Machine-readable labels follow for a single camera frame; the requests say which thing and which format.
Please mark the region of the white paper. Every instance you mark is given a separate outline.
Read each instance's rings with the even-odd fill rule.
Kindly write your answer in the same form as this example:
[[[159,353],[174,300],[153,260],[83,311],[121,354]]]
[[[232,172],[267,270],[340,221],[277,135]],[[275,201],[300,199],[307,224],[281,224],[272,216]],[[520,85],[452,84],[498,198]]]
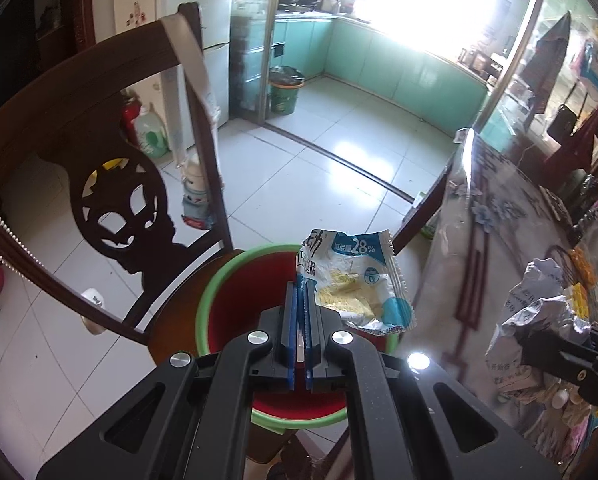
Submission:
[[[494,330],[485,366],[500,392],[543,387],[543,373],[521,363],[521,339],[535,332],[552,332],[582,344],[591,325],[573,311],[562,287],[562,272],[552,258],[528,263],[523,278],[513,287]]]

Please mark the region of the white blue snack wrapper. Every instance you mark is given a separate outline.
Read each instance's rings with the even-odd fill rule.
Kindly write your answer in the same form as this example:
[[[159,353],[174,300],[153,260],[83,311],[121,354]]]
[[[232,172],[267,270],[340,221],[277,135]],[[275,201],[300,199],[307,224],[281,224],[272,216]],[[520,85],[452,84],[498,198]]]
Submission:
[[[319,307],[336,311],[356,330],[387,336],[415,326],[388,230],[351,235],[314,229],[299,249],[298,273],[312,284]]]

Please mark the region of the green kitchen trash bucket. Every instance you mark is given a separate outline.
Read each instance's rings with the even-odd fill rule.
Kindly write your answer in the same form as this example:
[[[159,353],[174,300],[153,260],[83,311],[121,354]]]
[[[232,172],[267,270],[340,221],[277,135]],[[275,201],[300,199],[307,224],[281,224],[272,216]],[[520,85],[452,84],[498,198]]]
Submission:
[[[270,108],[276,115],[295,111],[299,90],[305,85],[305,75],[291,66],[276,65],[269,69]]]

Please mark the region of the teal kitchen cabinets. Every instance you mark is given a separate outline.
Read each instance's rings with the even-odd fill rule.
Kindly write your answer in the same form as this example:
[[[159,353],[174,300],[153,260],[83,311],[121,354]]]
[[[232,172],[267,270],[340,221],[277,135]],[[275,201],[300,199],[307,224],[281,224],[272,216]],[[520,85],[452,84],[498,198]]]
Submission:
[[[472,125],[488,95],[485,82],[459,64],[342,16],[278,15],[272,44],[282,51],[271,53],[271,65],[352,84],[448,134]]]

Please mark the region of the red bin green rim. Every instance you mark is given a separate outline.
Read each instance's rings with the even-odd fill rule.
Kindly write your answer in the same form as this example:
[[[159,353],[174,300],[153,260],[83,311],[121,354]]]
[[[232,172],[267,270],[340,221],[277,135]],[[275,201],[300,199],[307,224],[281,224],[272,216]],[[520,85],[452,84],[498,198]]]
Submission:
[[[260,313],[284,303],[286,284],[296,277],[295,245],[249,249],[223,264],[201,296],[195,337],[197,353],[219,352],[233,338],[254,330]],[[291,393],[259,393],[252,421],[281,432],[310,429],[347,418],[341,392],[309,393],[301,382]]]

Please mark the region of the floral plastic tablecloth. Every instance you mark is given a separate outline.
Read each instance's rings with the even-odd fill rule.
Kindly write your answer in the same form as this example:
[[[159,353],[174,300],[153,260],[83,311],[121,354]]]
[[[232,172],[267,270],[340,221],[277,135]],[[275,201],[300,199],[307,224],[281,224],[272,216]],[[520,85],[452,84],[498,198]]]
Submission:
[[[406,353],[429,359],[410,378],[415,474],[556,479],[559,465],[572,463],[574,478],[598,479],[598,407],[541,370],[541,389],[500,392],[485,366],[508,294],[528,263],[554,259],[567,297],[564,234],[540,190],[512,162],[470,129],[455,141],[414,299],[416,325],[402,340]]]

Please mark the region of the dark wooden chair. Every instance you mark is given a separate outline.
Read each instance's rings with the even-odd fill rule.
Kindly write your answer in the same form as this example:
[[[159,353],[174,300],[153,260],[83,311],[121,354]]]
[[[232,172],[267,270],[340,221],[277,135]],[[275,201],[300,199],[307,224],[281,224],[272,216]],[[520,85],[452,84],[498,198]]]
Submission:
[[[203,41],[183,3],[162,21],[113,36],[60,63],[0,108],[0,246],[27,244],[70,297],[96,289],[81,315],[21,273],[0,292],[0,457],[31,479],[158,363],[195,352],[196,315],[229,240],[182,222],[183,188],[166,162],[131,144],[122,88],[177,68]]]

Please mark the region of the green detergent jug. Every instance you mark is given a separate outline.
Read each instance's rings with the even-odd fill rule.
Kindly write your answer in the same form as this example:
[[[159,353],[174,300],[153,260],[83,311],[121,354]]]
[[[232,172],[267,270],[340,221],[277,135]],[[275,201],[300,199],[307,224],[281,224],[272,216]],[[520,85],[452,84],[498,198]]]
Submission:
[[[139,148],[145,155],[160,158],[168,152],[165,125],[154,110],[142,105],[133,120],[133,128]]]

